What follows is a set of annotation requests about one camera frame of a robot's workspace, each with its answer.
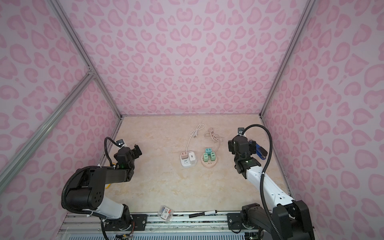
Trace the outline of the white charger plug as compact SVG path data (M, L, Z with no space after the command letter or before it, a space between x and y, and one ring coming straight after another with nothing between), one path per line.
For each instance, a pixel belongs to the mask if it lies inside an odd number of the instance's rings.
M188 152L188 156L189 156L189 160L191 162L195 162L197 160L196 159L196 154L193 151Z

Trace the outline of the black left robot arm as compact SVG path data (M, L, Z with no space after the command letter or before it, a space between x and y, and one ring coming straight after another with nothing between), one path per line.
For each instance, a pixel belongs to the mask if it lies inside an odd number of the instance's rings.
M65 183L62 195L62 207L74 214L98 217L102 229L110 226L114 230L131 229L134 220L129 207L116 203L105 196L106 185L131 181L135 171L135 160L142 155L138 145L131 149L123 140L113 141L106 137L104 143L111 141L119 149L114 154L117 161L113 163L108 149L106 157L110 163L106 166L87 166L76 172Z

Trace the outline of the teal dual USB charger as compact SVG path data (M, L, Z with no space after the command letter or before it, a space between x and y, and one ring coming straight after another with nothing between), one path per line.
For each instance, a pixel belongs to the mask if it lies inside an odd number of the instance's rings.
M205 149L205 152L206 152L208 155L210 155L210 154L212 153L212 149L211 149L211 148L206 148L206 149Z

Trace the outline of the pink charger plug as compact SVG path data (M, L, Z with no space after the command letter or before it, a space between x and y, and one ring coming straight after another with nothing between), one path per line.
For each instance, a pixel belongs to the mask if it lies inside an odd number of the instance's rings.
M182 152L180 155L180 158L182 160L188 159L189 158L188 152Z

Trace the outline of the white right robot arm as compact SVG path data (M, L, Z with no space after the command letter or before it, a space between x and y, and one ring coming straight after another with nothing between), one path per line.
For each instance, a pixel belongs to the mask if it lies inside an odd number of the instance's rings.
M268 151L246 137L246 131L251 128L261 128L267 133L270 144ZM234 155L235 169L257 188L261 198L260 204L242 207L241 225L256 227L259 234L266 231L274 240L315 239L308 206L304 201L296 201L285 193L267 175L273 153L270 131L260 124L238 128L237 135L228 142L228 148Z

